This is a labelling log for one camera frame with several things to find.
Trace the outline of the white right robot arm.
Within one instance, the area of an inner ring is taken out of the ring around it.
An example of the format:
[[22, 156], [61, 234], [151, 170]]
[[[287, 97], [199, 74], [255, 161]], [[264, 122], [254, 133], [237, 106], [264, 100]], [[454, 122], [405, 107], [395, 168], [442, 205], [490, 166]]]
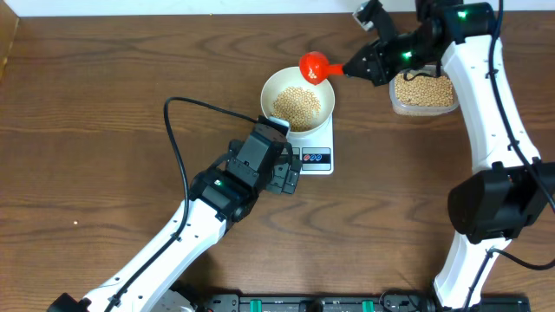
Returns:
[[344, 66], [375, 86], [435, 63], [453, 84], [471, 147], [472, 176], [450, 191], [454, 240], [435, 277], [435, 304], [466, 311], [495, 260], [554, 204], [554, 165], [544, 162], [519, 117], [506, 78], [500, 30], [503, 9], [489, 3], [420, 1], [417, 30], [400, 33], [379, 0], [354, 18], [377, 32]]

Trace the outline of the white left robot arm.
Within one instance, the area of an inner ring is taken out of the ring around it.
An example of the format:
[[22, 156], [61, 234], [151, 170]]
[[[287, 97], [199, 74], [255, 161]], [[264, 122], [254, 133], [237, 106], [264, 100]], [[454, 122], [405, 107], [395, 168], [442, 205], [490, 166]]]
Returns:
[[67, 293], [51, 311], [154, 311], [182, 273], [248, 216], [263, 191], [294, 193], [301, 162], [287, 140], [286, 121], [260, 118], [246, 140], [186, 186], [172, 219], [119, 272], [77, 300]]

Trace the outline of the red plastic scoop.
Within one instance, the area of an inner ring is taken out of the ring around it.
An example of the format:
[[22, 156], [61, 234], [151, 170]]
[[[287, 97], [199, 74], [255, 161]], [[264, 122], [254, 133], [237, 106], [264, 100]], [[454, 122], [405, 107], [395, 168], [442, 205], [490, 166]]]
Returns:
[[330, 75], [344, 75], [342, 64], [330, 64], [323, 53], [316, 51], [303, 55], [299, 68], [303, 78], [312, 85], [320, 84]]

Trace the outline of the pile of soybeans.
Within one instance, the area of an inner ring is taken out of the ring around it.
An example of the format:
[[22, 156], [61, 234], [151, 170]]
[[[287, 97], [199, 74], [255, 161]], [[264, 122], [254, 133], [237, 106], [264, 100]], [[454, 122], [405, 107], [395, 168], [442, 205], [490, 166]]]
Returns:
[[454, 104], [452, 82], [444, 75], [398, 74], [394, 81], [395, 97], [404, 105], [449, 107]]

